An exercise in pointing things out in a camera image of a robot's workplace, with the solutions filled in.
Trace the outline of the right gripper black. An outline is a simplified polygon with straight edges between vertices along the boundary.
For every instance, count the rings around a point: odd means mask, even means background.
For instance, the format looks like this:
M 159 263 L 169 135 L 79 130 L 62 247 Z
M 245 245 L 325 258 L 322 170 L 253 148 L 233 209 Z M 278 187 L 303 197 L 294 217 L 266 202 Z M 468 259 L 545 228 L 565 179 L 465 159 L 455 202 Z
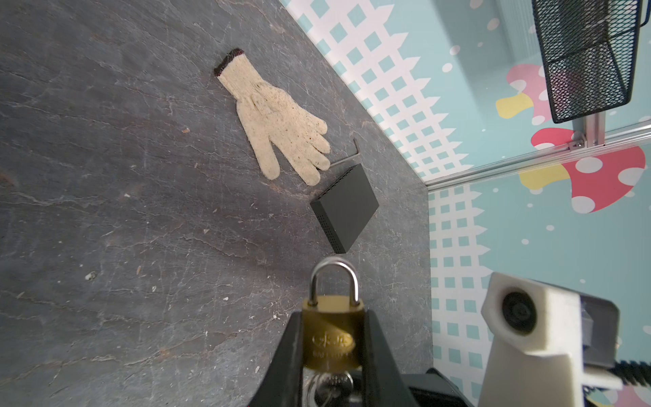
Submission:
M 420 407 L 473 407 L 459 387 L 433 367 L 423 374 L 403 374 L 402 379 Z

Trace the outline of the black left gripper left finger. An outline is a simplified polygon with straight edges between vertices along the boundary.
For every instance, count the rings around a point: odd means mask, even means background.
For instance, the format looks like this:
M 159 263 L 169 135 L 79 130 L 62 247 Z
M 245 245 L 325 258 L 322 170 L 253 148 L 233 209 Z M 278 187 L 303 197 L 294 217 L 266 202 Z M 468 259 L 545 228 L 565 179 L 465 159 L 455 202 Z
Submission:
M 303 403 L 303 317 L 293 312 L 250 407 L 301 406 Z

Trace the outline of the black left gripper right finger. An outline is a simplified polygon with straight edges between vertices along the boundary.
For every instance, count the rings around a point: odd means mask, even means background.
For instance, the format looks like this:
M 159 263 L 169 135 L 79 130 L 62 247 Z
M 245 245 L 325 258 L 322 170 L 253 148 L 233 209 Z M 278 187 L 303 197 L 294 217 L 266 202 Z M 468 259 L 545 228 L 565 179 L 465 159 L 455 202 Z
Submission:
M 364 315 L 362 376 L 364 406 L 418 405 L 403 381 L 373 310 L 367 310 Z

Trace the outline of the small brass padlock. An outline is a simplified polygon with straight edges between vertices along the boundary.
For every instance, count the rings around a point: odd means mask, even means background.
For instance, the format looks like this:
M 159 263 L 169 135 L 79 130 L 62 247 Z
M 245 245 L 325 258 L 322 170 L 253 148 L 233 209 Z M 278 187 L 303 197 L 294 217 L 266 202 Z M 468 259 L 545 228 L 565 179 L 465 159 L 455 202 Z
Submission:
M 342 271 L 349 279 L 349 294 L 318 294 L 325 271 Z M 354 267 L 331 256 L 313 269 L 308 298 L 303 302 L 303 366 L 323 373 L 344 373 L 362 366 L 364 314 Z

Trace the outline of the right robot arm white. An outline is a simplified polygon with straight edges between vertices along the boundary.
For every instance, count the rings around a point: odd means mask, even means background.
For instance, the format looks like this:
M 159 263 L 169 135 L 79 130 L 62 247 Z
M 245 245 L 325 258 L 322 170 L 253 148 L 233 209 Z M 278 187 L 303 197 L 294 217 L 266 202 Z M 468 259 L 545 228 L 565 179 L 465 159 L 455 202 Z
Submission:
M 646 388 L 650 390 L 650 364 L 637 361 L 618 361 L 615 367 L 609 369 L 622 380 L 624 388 L 619 400 L 624 406 L 650 406 L 650 395 L 642 398 L 638 393 L 627 396 L 627 389 L 634 390 Z M 462 388 L 454 381 L 450 381 L 440 371 L 430 368 L 424 374 L 403 375 L 403 381 L 410 389 L 416 402 L 420 406 L 472 406 L 472 403 L 463 395 Z

